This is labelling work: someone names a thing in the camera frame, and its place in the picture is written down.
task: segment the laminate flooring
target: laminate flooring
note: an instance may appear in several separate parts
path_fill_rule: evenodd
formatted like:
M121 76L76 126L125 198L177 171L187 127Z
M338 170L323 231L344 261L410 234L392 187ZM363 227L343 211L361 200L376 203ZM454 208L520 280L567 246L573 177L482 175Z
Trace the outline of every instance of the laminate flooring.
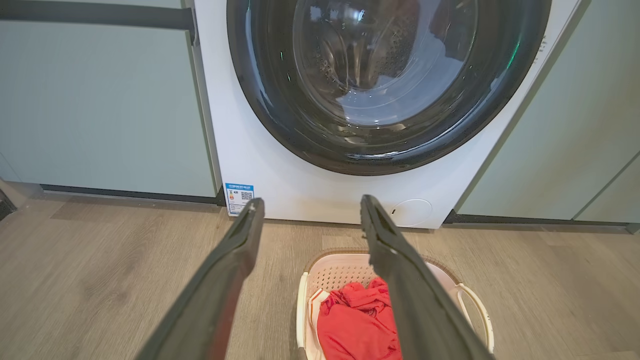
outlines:
M0 222L0 359L133 359L232 223L225 208L42 194ZM640 237L407 230L483 300L501 359L640 360ZM227 359L297 359L305 265L355 225L265 221Z

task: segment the energy label sticker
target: energy label sticker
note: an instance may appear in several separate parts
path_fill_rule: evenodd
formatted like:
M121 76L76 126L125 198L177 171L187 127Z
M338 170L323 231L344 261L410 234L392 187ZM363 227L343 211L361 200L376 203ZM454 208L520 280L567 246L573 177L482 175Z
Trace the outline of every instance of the energy label sticker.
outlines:
M227 212L239 215L249 200L253 199L253 185L225 184L227 196Z

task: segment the washing machine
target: washing machine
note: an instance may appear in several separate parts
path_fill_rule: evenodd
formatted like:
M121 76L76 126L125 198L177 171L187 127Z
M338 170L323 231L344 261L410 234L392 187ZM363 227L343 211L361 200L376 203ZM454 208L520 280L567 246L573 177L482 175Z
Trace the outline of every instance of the washing machine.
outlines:
M196 0L227 210L440 227L579 0Z

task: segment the cabinet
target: cabinet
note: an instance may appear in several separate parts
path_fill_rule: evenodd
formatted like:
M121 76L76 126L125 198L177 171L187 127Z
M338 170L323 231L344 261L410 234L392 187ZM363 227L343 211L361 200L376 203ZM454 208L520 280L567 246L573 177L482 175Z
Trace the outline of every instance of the cabinet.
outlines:
M576 220L640 223L639 155L593 199Z
M0 21L0 49L0 177L216 196L184 31Z
M181 0L65 0L71 3L121 4L138 6L158 6L161 8L181 8Z
M590 2L458 213L574 219L631 161L640 151L638 13L635 0ZM578 220L609 221L597 214Z

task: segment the basket handle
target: basket handle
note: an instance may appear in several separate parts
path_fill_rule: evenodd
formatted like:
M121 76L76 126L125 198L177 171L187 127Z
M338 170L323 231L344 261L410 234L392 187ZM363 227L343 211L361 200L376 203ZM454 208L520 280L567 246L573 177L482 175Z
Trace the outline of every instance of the basket handle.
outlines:
M296 342L298 343L298 357L300 360L307 360L307 353L305 352L305 310L307 308L307 302L305 301L305 295L307 294L308 276L309 273L304 272L300 277L298 301L296 305Z
M456 285L460 290L458 291L458 302L460 303L460 308L462 308L462 313L467 318L469 325L471 325L471 318L469 317L469 313L467 312L467 308L465 307L465 303L462 301L462 293L463 291L469 295L471 300L473 300L476 308L482 314L483 323L484 323L484 336L486 339L486 347L489 350L489 353L493 354L494 347L494 338L493 338L493 326L491 325L491 319L489 319L489 313L487 313L486 308L480 298L476 293L473 292L470 288L466 287L462 282Z

